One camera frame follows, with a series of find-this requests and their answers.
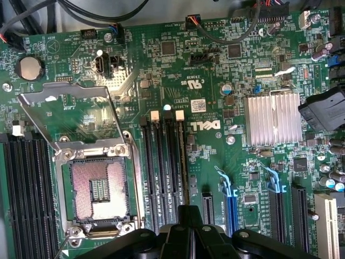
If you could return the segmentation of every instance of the aluminum heatsink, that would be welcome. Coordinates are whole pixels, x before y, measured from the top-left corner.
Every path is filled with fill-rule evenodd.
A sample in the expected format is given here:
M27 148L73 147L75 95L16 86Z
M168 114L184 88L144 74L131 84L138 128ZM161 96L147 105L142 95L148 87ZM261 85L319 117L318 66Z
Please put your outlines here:
M302 141L298 93L246 98L247 142L266 146Z

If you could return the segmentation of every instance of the white pci slot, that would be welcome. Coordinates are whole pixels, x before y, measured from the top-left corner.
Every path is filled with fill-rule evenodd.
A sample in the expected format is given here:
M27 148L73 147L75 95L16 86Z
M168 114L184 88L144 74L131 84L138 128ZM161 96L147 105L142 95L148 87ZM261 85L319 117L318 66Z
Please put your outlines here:
M314 200L320 216L316 222L319 258L340 259L336 200L324 193L314 194Z

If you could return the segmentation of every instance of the barcode sticker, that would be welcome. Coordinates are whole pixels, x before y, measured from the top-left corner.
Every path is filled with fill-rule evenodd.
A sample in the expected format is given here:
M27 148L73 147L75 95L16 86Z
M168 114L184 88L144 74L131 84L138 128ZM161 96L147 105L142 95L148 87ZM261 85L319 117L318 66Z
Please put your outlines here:
M192 112L206 112L206 100L205 99L197 99L191 100L190 106L192 108Z

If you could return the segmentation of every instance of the motherboard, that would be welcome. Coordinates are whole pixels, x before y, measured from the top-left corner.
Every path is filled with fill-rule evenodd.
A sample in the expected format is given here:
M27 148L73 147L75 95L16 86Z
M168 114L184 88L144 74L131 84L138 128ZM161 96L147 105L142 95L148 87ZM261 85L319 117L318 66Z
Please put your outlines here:
M9 258L53 258L66 236L65 259L138 228L158 234L182 204L230 237L251 229L340 258L344 130L315 131L299 106L345 76L330 53L343 11L279 8L231 45L188 17L0 44ZM251 24L193 17L219 39Z

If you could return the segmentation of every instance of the integrated circuit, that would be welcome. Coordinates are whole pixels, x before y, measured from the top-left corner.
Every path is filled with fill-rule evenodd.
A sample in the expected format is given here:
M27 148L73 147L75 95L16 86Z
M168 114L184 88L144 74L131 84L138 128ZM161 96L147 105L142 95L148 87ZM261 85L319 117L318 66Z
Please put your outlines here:
M162 47L162 55L164 55L164 56L165 55L174 55L176 53L174 41L162 42L161 47Z

